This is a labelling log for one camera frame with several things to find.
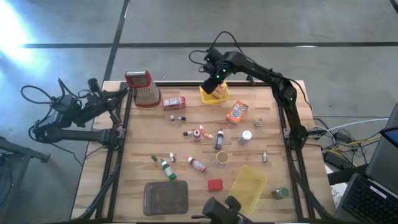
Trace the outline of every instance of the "concrete floor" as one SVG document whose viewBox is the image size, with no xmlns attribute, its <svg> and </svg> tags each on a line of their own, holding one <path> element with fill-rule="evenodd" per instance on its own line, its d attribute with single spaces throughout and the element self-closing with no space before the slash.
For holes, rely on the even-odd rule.
<svg viewBox="0 0 398 224">
<path fill-rule="evenodd" d="M 15 49 L 17 44 L 112 43 L 123 0 L 0 1 L 0 136 L 40 152 L 48 163 L 32 160 L 7 223 L 68 220 L 81 167 L 73 156 L 33 142 L 27 128 L 41 119 L 46 105 L 19 94 L 23 85 L 59 95 L 57 77 L 77 92 L 86 81 L 103 80 L 110 48 Z M 240 42 L 393 42 L 398 14 L 388 0 L 349 1 L 185 1 L 130 2 L 121 43 L 212 42 L 222 30 Z M 220 38 L 231 42 L 228 36 Z M 125 71 L 148 70 L 155 80 L 203 80 L 188 61 L 192 49 L 119 49 L 110 80 Z M 220 48 L 221 51 L 232 48 Z M 243 48 L 265 67 L 305 81 L 313 113 L 329 127 L 389 116 L 398 101 L 398 47 Z M 235 75 L 231 80 L 246 76 Z M 30 92 L 35 99 L 42 97 Z M 349 126 L 356 139 L 369 137 L 386 122 Z M 330 139 L 322 141 L 329 145 Z M 87 142 L 59 143 L 83 160 Z M 374 146 L 367 147 L 370 160 Z M 355 156 L 354 162 L 363 164 Z"/>
</svg>

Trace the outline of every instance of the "black metal frame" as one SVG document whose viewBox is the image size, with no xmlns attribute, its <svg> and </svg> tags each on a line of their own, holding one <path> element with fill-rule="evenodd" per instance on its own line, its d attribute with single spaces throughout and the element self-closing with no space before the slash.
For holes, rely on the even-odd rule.
<svg viewBox="0 0 398 224">
<path fill-rule="evenodd" d="M 198 87 L 200 84 L 202 83 L 202 81 L 191 81 L 191 82 L 156 82 L 156 85 L 159 87 L 163 87 L 163 86 L 178 86 L 178 87 L 182 87 L 182 86 L 186 86 L 186 87 Z M 227 82 L 228 86 L 269 86 L 268 84 L 265 83 L 260 83 L 260 82 L 256 82 L 254 85 L 250 82 L 250 81 L 241 81 L 241 82 Z M 124 119 L 123 119 L 123 124 L 125 125 L 126 131 L 127 131 L 127 125 L 128 125 L 128 120 L 129 120 L 129 111 L 130 111 L 130 107 L 131 107 L 131 102 L 132 102 L 132 97 L 131 97 L 131 92 L 129 92 L 128 96 L 127 96 L 127 104 L 126 104 L 126 112 L 124 115 Z M 121 106 L 117 109 L 117 114 L 120 114 L 120 110 L 121 110 Z M 313 205 L 311 203 L 309 203 L 310 199 L 308 198 L 308 195 L 305 194 L 305 198 L 306 198 L 306 203 L 307 203 L 307 208 L 308 208 L 308 216 L 309 218 L 304 218 L 303 216 L 303 209 L 301 206 L 301 201 L 300 201 L 300 194 L 299 194 L 299 188 L 298 188 L 298 183 L 296 182 L 296 180 L 293 177 L 293 173 L 292 173 L 292 169 L 295 170 L 294 168 L 294 160 L 292 157 L 292 151 L 289 149 L 289 147 L 287 147 L 287 138 L 285 137 L 285 130 L 287 128 L 286 126 L 286 121 L 285 121 L 285 116 L 284 116 L 284 112 L 283 109 L 279 106 L 278 107 L 279 110 L 279 118 L 280 118 L 280 124 L 281 124 L 281 129 L 282 129 L 282 137 L 284 139 L 284 143 L 285 143 L 285 150 L 286 150 L 286 157 L 287 157 L 287 161 L 288 161 L 288 167 L 289 167 L 289 173 L 290 173 L 290 181 L 292 183 L 292 193 L 293 193 L 293 197 L 294 197 L 294 204 L 295 204 L 295 211 L 297 214 L 297 220 L 299 222 L 319 222 L 320 220 L 316 220 L 315 218 L 315 212 L 313 211 Z M 97 207 L 97 211 L 95 214 L 95 219 L 92 220 L 72 220 L 71 223 L 107 223 L 107 222 L 112 222 L 113 221 L 113 214 L 114 214 L 114 206 L 116 204 L 116 196 L 117 196 L 117 191 L 118 191 L 118 183 L 119 183 L 119 174 L 120 174 L 120 169 L 121 169 L 121 161 L 123 158 L 123 150 L 124 150 L 124 142 L 125 142 L 126 138 L 123 138 L 122 144 L 119 147 L 119 152 L 118 152 L 118 157 L 116 159 L 116 164 L 119 164 L 119 167 L 115 167 L 118 168 L 119 170 L 117 171 L 115 178 L 114 178 L 114 182 L 113 182 L 113 186 L 111 189 L 111 196 L 110 196 L 110 204 L 109 204 L 109 209 L 108 209 L 108 215 L 106 218 L 102 217 L 102 212 L 103 212 L 103 203 L 104 200 L 102 199 L 99 202 L 99 205 Z M 104 173 L 103 173 L 103 179 L 101 181 L 101 186 L 103 186 L 109 176 L 109 172 L 110 172 L 110 167 L 111 167 L 111 161 L 112 161 L 112 155 L 113 155 L 114 150 L 108 150 L 107 156 L 106 156 L 106 160 L 105 160 L 105 167 L 104 167 Z M 298 166 L 299 166 L 299 172 L 300 172 L 300 176 L 302 179 L 302 182 L 305 183 L 305 185 L 309 186 L 308 184 L 308 178 L 307 178 L 307 173 L 305 171 L 305 164 L 304 164 L 304 159 L 303 159 L 303 155 L 301 153 L 301 151 L 297 151 L 297 162 L 298 162 Z"/>
</svg>

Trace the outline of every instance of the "orange box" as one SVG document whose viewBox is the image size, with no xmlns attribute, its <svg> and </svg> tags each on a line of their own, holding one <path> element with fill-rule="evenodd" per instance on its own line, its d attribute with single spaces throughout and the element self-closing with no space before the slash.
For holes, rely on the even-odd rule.
<svg viewBox="0 0 398 224">
<path fill-rule="evenodd" d="M 232 124 L 238 125 L 241 122 L 243 115 L 248 110 L 249 106 L 241 101 L 237 101 L 232 109 L 226 115 L 226 120 Z"/>
</svg>

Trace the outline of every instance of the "wooden tabletop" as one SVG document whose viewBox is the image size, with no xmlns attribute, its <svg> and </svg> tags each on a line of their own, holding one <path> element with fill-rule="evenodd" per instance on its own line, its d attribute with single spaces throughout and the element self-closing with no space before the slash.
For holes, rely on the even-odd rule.
<svg viewBox="0 0 398 224">
<path fill-rule="evenodd" d="M 303 81 L 298 81 L 305 90 Z M 103 89 L 115 91 L 120 82 L 105 82 Z M 291 191 L 290 175 L 287 167 L 285 146 L 282 140 L 280 119 L 277 103 L 269 87 L 229 87 L 230 98 L 218 105 L 204 105 L 201 102 L 198 87 L 161 87 L 163 98 L 184 96 L 187 107 L 182 110 L 164 111 L 161 105 L 153 108 L 138 108 L 132 103 L 130 119 L 126 134 L 123 164 L 119 180 L 118 196 L 114 210 L 116 222 L 197 222 L 192 215 L 200 215 L 205 202 L 215 197 L 223 202 L 243 165 L 256 168 L 267 177 L 267 184 L 252 214 L 247 216 L 254 222 L 275 222 L 297 220 L 294 200 Z M 297 89 L 297 108 L 302 124 L 313 128 L 312 112 L 303 95 Z M 121 117 L 126 107 L 124 99 Z M 227 112 L 240 100 L 249 106 L 243 120 L 234 126 L 226 119 Z M 186 121 L 171 121 L 170 115 L 185 116 Z M 258 118 L 264 120 L 261 128 L 254 127 Z M 220 128 L 224 130 L 222 150 L 229 154 L 229 163 L 224 168 L 216 168 L 214 150 L 215 139 L 194 142 L 193 136 L 183 136 L 184 131 L 198 129 L 202 125 L 206 131 L 216 136 Z M 94 128 L 110 128 L 109 114 L 104 113 L 95 119 Z M 252 139 L 247 146 L 241 146 L 238 138 L 244 130 L 252 132 Z M 91 142 L 87 153 L 100 147 Z M 169 153 L 172 152 L 176 162 L 171 163 Z M 268 162 L 262 162 L 262 154 L 267 152 Z M 143 213 L 143 192 L 148 182 L 167 181 L 160 162 L 154 162 L 150 156 L 154 154 L 164 158 L 171 165 L 178 180 L 188 183 L 189 210 L 183 215 L 160 215 L 147 217 Z M 207 166 L 204 174 L 187 164 L 185 156 L 192 156 Z M 305 166 L 307 168 L 310 188 L 320 203 L 331 214 L 335 206 L 326 176 L 325 167 L 319 147 L 303 148 Z M 100 149 L 90 155 L 84 163 L 80 184 L 72 211 L 72 218 L 83 213 L 98 193 L 103 175 L 106 150 Z M 210 179 L 222 179 L 224 190 L 208 192 L 207 182 Z M 272 198 L 271 192 L 280 187 L 290 189 L 290 197 L 283 200 Z M 109 194 L 104 204 L 104 216 L 108 211 Z M 303 210 L 306 212 L 305 199 L 301 193 Z"/>
</svg>

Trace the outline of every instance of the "yellow box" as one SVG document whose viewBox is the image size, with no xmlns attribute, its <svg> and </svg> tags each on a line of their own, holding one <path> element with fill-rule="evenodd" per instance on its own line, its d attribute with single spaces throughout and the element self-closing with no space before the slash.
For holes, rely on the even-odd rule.
<svg viewBox="0 0 398 224">
<path fill-rule="evenodd" d="M 217 99 L 212 94 L 207 94 L 200 86 L 199 86 L 199 90 L 200 90 L 201 100 L 206 105 L 215 104 L 215 103 L 221 103 L 221 102 L 224 102 L 224 101 L 229 99 L 229 91 L 228 91 L 228 89 L 226 89 L 225 97 L 221 98 L 221 99 Z"/>
<path fill-rule="evenodd" d="M 266 183 L 267 177 L 261 171 L 243 165 L 229 195 L 238 200 L 244 213 L 253 213 Z"/>
</svg>

